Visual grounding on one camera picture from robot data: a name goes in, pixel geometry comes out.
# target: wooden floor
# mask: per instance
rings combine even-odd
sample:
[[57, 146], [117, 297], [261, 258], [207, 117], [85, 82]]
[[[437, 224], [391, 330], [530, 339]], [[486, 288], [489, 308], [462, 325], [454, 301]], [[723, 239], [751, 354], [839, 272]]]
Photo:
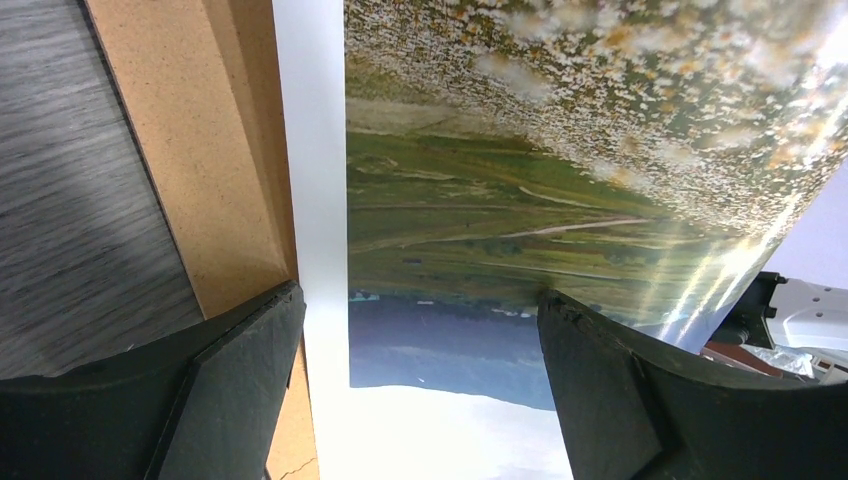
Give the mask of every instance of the wooden floor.
[[0, 2], [0, 378], [201, 320], [80, 3]]

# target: white border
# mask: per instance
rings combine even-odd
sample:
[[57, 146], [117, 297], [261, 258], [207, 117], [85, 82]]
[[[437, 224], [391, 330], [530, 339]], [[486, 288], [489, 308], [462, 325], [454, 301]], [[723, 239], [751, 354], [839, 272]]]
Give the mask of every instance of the white border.
[[343, 0], [273, 0], [321, 478], [345, 479], [349, 390]]

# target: green field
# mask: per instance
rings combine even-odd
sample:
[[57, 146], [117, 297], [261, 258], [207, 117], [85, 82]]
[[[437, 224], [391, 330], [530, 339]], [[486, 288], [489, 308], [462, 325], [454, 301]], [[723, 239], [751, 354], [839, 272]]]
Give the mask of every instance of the green field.
[[351, 289], [531, 311], [550, 286], [651, 324], [724, 282], [711, 262], [689, 287], [738, 242], [521, 138], [348, 132], [347, 146]]

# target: white plastic part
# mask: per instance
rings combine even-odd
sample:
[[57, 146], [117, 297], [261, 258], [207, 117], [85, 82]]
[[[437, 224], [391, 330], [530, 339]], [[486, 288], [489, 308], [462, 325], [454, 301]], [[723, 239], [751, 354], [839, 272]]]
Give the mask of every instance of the white plastic part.
[[771, 300], [774, 343], [794, 348], [848, 350], [848, 290], [790, 279]]

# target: brown cardboard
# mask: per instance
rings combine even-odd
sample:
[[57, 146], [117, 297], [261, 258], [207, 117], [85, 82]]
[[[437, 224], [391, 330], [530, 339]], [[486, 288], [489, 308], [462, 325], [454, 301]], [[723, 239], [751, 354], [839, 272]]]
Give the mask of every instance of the brown cardboard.
[[[87, 5], [204, 315], [296, 277], [271, 0]], [[301, 348], [268, 469], [315, 458]]]

